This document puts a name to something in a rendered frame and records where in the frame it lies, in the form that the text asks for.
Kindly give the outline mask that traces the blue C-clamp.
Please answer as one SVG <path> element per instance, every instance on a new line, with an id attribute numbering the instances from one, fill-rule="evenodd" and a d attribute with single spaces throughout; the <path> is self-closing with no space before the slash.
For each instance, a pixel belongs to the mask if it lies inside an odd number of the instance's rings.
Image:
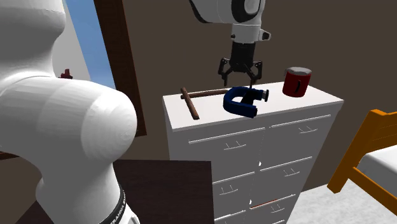
<path id="1" fill-rule="evenodd" d="M 258 90 L 247 87 L 233 87 L 223 97 L 223 108 L 229 113 L 254 118 L 258 109 L 253 104 L 255 100 L 262 99 L 267 102 L 269 90 Z"/>

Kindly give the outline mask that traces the red mug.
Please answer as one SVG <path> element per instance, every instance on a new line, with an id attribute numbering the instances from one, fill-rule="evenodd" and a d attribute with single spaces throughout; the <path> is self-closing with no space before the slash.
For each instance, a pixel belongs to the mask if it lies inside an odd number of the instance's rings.
<path id="1" fill-rule="evenodd" d="M 284 85 L 282 92 L 289 97 L 303 97 L 312 71 L 305 67 L 289 67 L 284 71 Z"/>

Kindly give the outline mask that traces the orange wooden bed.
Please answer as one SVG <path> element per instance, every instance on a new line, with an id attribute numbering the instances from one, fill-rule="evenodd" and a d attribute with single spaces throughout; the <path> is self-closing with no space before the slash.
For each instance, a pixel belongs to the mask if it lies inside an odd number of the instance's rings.
<path id="1" fill-rule="evenodd" d="M 328 189 L 338 193 L 350 179 L 397 215 L 397 197 L 358 169 L 359 161 L 365 154 L 396 144 L 397 111 L 392 113 L 385 113 L 379 109 L 369 111 L 327 184 Z"/>

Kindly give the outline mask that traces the brown framed window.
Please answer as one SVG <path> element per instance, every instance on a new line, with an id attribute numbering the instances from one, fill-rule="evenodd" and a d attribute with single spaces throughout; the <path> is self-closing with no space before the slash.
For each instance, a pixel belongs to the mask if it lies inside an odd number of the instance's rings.
<path id="1" fill-rule="evenodd" d="M 123 92 L 135 106 L 136 136 L 145 136 L 136 68 L 123 0 L 60 0 L 66 28 L 55 42 L 53 68 Z"/>

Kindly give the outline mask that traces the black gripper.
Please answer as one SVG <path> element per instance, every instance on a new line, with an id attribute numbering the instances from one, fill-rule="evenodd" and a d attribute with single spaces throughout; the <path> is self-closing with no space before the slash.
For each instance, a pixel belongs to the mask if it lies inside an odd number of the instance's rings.
<path id="1" fill-rule="evenodd" d="M 218 74 L 223 80 L 224 87 L 227 86 L 228 75 L 232 71 L 247 73 L 247 75 L 250 77 L 250 88 L 252 88 L 257 80 L 262 78 L 263 62 L 260 60 L 253 63 L 255 46 L 256 43 L 232 42 L 230 60 L 227 58 L 222 58 L 219 62 Z M 228 63 L 230 64 L 230 67 L 225 71 L 224 67 Z M 254 74 L 254 72 L 251 70 L 252 66 L 257 68 L 256 74 Z"/>

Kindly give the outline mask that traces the white chest of drawers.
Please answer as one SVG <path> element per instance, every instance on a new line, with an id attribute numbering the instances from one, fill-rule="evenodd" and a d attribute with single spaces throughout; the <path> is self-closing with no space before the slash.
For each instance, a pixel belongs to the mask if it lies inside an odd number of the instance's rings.
<path id="1" fill-rule="evenodd" d="M 170 159 L 211 163 L 214 224 L 288 223 L 343 100 L 282 87 L 260 85 L 270 95 L 254 118 L 225 111 L 222 95 L 193 98 L 198 120 L 180 94 L 162 98 Z"/>

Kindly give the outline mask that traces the dark brown robot stand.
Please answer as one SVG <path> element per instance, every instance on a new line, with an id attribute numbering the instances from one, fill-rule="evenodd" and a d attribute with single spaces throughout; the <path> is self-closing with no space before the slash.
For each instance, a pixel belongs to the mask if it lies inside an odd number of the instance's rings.
<path id="1" fill-rule="evenodd" d="M 214 224 L 210 162 L 117 160 L 113 167 L 141 224 Z"/>

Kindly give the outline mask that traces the brown wooden stick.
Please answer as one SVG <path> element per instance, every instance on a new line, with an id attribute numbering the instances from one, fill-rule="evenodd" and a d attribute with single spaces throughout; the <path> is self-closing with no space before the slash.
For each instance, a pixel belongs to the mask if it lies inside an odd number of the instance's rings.
<path id="1" fill-rule="evenodd" d="M 195 109 L 195 107 L 194 107 L 194 105 L 192 103 L 192 100 L 190 99 L 190 96 L 188 95 L 187 90 L 185 89 L 185 87 L 182 87 L 180 89 L 180 91 L 181 91 L 181 94 L 182 94 L 182 99 L 185 100 L 185 103 L 186 103 L 186 105 L 187 105 L 187 107 L 188 107 L 188 109 L 190 111 L 190 114 L 191 114 L 192 118 L 194 120 L 199 120 L 200 117 L 199 117 L 199 115 L 198 115 L 198 113 L 197 113 L 197 111 L 196 111 L 196 109 Z"/>
<path id="2" fill-rule="evenodd" d="M 221 90 L 208 90 L 203 92 L 194 92 L 188 93 L 189 98 L 196 98 L 196 97 L 205 97 L 211 95 L 221 95 L 228 92 L 228 89 L 221 89 Z"/>

